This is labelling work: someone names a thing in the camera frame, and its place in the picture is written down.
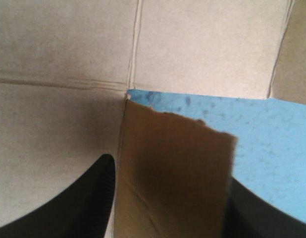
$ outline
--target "black curved edge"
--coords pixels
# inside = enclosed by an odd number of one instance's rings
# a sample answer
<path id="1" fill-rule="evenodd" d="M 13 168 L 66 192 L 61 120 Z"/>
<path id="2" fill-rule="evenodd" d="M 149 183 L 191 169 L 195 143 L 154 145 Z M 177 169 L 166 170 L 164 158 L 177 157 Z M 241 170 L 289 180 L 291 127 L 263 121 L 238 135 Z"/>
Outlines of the black curved edge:
<path id="1" fill-rule="evenodd" d="M 1 227 L 0 238 L 102 238 L 114 190 L 114 159 L 102 155 L 51 201 Z"/>
<path id="2" fill-rule="evenodd" d="M 223 238 L 306 238 L 306 224 L 281 212 L 232 179 Z"/>

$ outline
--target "torn cardboard edge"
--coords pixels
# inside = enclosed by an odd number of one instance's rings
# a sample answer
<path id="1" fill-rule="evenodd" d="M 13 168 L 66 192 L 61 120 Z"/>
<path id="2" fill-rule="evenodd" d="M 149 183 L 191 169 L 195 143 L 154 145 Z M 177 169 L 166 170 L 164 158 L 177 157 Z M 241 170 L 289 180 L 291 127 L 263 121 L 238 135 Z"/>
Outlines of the torn cardboard edge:
<path id="1" fill-rule="evenodd" d="M 221 236 L 236 138 L 127 101 L 115 238 Z"/>

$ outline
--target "black plastic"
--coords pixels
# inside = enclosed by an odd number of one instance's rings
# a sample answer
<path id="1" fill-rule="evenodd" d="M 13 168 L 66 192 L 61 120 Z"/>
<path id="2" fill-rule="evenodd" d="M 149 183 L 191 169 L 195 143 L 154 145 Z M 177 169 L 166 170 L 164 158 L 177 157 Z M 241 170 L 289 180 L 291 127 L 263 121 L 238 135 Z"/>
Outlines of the black plastic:
<path id="1" fill-rule="evenodd" d="M 102 155 L 54 199 L 1 227 L 0 238 L 102 238 L 114 189 L 114 159 Z"/>

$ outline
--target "beige cardboard wall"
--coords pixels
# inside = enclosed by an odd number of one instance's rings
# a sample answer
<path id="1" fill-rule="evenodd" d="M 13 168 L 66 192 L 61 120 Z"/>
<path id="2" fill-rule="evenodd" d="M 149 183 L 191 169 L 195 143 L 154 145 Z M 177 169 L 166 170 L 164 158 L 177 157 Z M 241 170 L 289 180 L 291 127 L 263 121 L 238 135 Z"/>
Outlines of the beige cardboard wall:
<path id="1" fill-rule="evenodd" d="M 235 138 L 127 103 L 115 238 L 219 238 Z"/>
<path id="2" fill-rule="evenodd" d="M 125 94 L 0 84 L 0 226 L 117 158 Z"/>
<path id="3" fill-rule="evenodd" d="M 306 104 L 306 0 L 296 0 L 280 49 L 272 97 Z"/>
<path id="4" fill-rule="evenodd" d="M 126 90 L 136 4 L 0 0 L 0 79 Z"/>
<path id="5" fill-rule="evenodd" d="M 266 98 L 290 0 L 145 0 L 135 88 Z"/>

